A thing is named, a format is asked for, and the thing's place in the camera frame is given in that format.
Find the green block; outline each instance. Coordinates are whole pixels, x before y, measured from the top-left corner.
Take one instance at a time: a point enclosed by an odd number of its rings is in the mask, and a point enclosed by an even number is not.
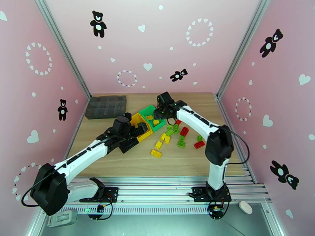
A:
[[[181,147],[181,148],[185,148],[186,143],[185,143],[185,142],[182,142],[182,141],[179,141],[179,142],[177,142],[177,146],[178,146],[178,147]]]
[[[178,134],[180,132],[180,129],[178,128],[178,125],[174,125],[174,133]]]
[[[184,136],[180,136],[180,139],[179,139],[179,141],[185,141],[185,137]]]
[[[166,135],[167,135],[167,136],[171,136],[172,134],[174,134],[173,129],[169,129],[169,130],[166,132]]]

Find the white object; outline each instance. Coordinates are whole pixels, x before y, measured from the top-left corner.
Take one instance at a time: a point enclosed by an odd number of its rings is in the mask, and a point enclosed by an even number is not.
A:
[[[246,214],[252,214],[253,213],[252,207],[248,203],[246,203],[245,201],[239,202],[239,208]]]

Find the green container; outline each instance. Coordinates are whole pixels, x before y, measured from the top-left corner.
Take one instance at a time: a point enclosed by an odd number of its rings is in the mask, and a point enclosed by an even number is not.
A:
[[[158,119],[160,121],[160,123],[156,126],[153,125],[153,121],[155,120],[153,118],[153,120],[149,121],[148,119],[146,119],[146,116],[154,116],[153,112],[156,108],[154,106],[148,106],[147,108],[144,108],[143,110],[139,111],[140,115],[150,124],[153,132],[156,132],[158,129],[160,129],[162,126],[166,125],[166,120],[163,119]]]

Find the white heart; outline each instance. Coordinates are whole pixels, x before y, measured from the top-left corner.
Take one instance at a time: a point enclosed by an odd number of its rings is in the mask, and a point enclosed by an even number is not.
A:
[[[141,32],[145,32],[145,25],[144,24],[142,24],[142,25],[140,25],[140,26],[138,26],[138,29],[141,31]]]
[[[0,20],[7,21],[7,16],[2,11],[0,11]]]
[[[291,219],[293,219],[293,214],[292,214],[292,212],[291,212],[290,209],[287,209],[287,210],[285,211],[285,214],[288,215]]]
[[[300,85],[302,86],[308,83],[311,80],[311,78],[309,76],[305,76],[305,74],[301,74],[299,80],[300,80]]]
[[[270,127],[270,126],[272,126],[272,125],[273,125],[273,121],[270,120],[269,115],[265,115],[265,116],[263,117],[263,126]]]
[[[32,130],[31,135],[27,138],[27,142],[32,144],[39,141],[37,130]]]
[[[145,70],[150,71],[153,65],[152,63],[145,63],[143,64],[143,67],[145,68]]]

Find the yellow lego brick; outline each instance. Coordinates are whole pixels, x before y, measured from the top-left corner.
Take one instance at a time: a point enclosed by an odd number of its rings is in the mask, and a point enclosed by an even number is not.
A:
[[[160,121],[159,121],[159,120],[154,120],[154,121],[153,121],[153,125],[154,125],[154,126],[156,126],[156,125],[158,125],[158,124],[160,124]]]
[[[146,116],[145,118],[148,119],[149,121],[153,120],[153,116],[152,115],[151,116]]]
[[[163,134],[160,136],[160,140],[164,140],[164,139],[165,139],[165,137],[166,137],[166,134],[165,134],[165,133],[163,133]]]
[[[170,136],[165,136],[164,143],[170,144]]]
[[[151,151],[151,155],[153,155],[154,157],[157,157],[157,158],[161,158],[161,156],[162,156],[162,153],[161,152],[158,152],[158,151],[156,151],[156,150],[152,150]]]
[[[155,144],[156,149],[160,149],[161,146],[162,146],[162,142],[160,142],[160,141],[156,142],[156,144]]]

